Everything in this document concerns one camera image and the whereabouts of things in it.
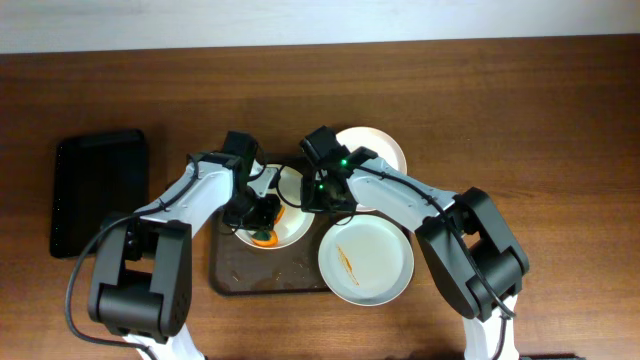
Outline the green and orange sponge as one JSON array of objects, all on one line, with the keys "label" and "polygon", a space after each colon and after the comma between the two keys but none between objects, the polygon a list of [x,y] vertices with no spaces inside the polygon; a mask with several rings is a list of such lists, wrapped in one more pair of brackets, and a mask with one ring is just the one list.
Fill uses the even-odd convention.
[{"label": "green and orange sponge", "polygon": [[[280,210],[274,220],[274,225],[277,225],[285,212],[285,207],[281,206]],[[273,247],[278,244],[279,237],[275,230],[259,230],[255,231],[251,235],[251,241],[259,247]]]}]

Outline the white plate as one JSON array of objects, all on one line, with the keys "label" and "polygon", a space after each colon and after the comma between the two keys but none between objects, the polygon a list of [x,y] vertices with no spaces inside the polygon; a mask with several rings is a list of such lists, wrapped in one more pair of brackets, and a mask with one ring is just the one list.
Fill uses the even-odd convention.
[{"label": "white plate", "polygon": [[352,127],[336,134],[337,141],[350,152],[366,147],[376,152],[394,170],[407,174],[407,162],[399,144],[385,132],[371,127]]},{"label": "white plate", "polygon": [[[302,184],[302,174],[297,170],[285,166],[280,173],[279,189],[284,198],[293,203],[294,205],[301,203],[300,188]],[[275,230],[279,242],[273,247],[259,247],[251,241],[251,235],[255,231],[238,230],[235,236],[241,239],[245,244],[261,249],[280,249],[287,247],[303,237],[303,235],[310,229],[315,215],[308,212],[303,212],[298,208],[294,208],[284,202],[282,197],[277,193],[275,187],[269,188],[270,194],[278,196],[281,206],[285,207],[285,212],[281,221],[274,226],[272,230]]]}]

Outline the grey-white plate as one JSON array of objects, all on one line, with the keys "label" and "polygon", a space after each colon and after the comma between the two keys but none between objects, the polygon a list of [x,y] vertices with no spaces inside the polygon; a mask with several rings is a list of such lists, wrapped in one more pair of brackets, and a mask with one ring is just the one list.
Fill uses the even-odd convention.
[{"label": "grey-white plate", "polygon": [[318,266],[328,288],[344,301],[364,307],[396,299],[414,273],[408,237],[392,222],[374,215],[357,215],[334,225],[324,235]]}]

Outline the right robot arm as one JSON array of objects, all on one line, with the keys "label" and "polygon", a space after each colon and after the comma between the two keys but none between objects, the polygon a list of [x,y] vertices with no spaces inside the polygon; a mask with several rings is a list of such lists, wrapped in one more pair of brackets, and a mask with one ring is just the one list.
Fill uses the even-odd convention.
[{"label": "right robot arm", "polygon": [[517,359],[514,320],[529,259],[490,196],[426,185],[366,147],[354,151],[322,126],[300,147],[311,165],[301,186],[306,212],[380,211],[418,241],[435,285],[463,318],[467,359]]}]

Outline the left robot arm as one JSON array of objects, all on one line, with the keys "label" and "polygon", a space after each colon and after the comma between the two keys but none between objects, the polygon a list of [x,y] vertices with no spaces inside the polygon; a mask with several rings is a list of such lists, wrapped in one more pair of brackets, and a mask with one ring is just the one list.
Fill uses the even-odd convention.
[{"label": "left robot arm", "polygon": [[183,175],[150,204],[101,228],[89,293],[92,321],[109,345],[144,359],[201,359],[186,318],[192,299],[192,240],[219,212],[233,230],[270,230],[280,202],[273,177],[254,171],[260,146],[231,131],[219,151],[188,156]]}]

